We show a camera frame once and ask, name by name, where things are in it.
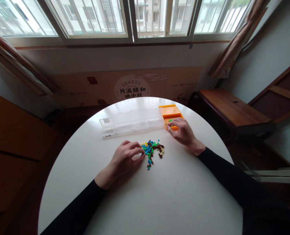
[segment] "black long-sleeve shirt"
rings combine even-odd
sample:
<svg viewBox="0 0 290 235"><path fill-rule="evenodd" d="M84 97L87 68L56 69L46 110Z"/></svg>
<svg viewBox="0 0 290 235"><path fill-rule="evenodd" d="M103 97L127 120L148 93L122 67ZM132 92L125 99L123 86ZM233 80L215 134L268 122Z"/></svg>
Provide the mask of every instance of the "black long-sleeve shirt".
<svg viewBox="0 0 290 235"><path fill-rule="evenodd" d="M290 209L261 183L208 148L198 158L243 208L243 235L290 234ZM93 180L42 235L83 234L105 193Z"/></svg>

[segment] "brown curtain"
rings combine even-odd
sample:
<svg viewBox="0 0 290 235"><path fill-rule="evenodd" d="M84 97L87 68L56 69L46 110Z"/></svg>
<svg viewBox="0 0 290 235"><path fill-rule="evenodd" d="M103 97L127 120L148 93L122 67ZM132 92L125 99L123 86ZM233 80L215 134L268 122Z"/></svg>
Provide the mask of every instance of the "brown curtain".
<svg viewBox="0 0 290 235"><path fill-rule="evenodd" d="M52 95L58 87L0 36L0 62L39 96Z"/></svg>
<svg viewBox="0 0 290 235"><path fill-rule="evenodd" d="M227 78L229 72L242 50L242 47L249 40L252 30L255 27L255 22L267 6L270 0L253 0L251 9L249 10L246 22L241 29L236 33L230 41L223 54L218 58L210 71L212 78Z"/></svg>

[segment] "hand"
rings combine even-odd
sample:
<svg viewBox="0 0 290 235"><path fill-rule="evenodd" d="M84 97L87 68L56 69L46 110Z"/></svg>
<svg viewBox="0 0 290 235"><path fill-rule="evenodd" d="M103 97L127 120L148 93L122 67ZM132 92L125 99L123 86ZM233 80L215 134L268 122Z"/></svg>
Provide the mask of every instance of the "hand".
<svg viewBox="0 0 290 235"><path fill-rule="evenodd" d="M140 158L132 160L136 154ZM116 149L110 163L95 178L95 183L102 189L109 189L119 176L137 169L145 158L144 150L138 142L123 141Z"/></svg>
<svg viewBox="0 0 290 235"><path fill-rule="evenodd" d="M172 130L171 125L177 126L179 128L178 132ZM173 119L168 123L167 130L175 140L188 147L196 156L206 149L206 146L196 139L190 125L183 118Z"/></svg>

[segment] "orange tray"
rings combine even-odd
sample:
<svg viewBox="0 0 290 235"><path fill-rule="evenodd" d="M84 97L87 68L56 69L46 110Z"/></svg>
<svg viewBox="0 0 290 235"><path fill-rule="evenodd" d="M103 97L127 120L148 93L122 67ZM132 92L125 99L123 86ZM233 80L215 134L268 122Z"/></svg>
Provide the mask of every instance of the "orange tray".
<svg viewBox="0 0 290 235"><path fill-rule="evenodd" d="M163 106L159 106L159 108L163 108L162 109L162 117L164 119L166 129L167 129L167 124L169 123L170 119L183 118L181 112L178 110L178 108L177 108L177 106L175 106L175 104L163 105ZM172 126L171 129L176 131L179 128L177 126Z"/></svg>

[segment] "white oval table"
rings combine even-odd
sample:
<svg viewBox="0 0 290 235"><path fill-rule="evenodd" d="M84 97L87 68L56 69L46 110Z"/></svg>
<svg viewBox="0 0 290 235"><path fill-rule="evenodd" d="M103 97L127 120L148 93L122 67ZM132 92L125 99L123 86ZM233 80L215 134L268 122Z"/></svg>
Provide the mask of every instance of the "white oval table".
<svg viewBox="0 0 290 235"><path fill-rule="evenodd" d="M69 139L49 174L40 205L40 234L111 160L125 139L152 140L165 146L145 159L129 179L107 192L85 234L242 234L242 208L198 158L161 127L103 139L99 119L112 113L176 104L195 136L232 162L215 130L197 113L171 100L142 97L124 100L96 113Z"/></svg>

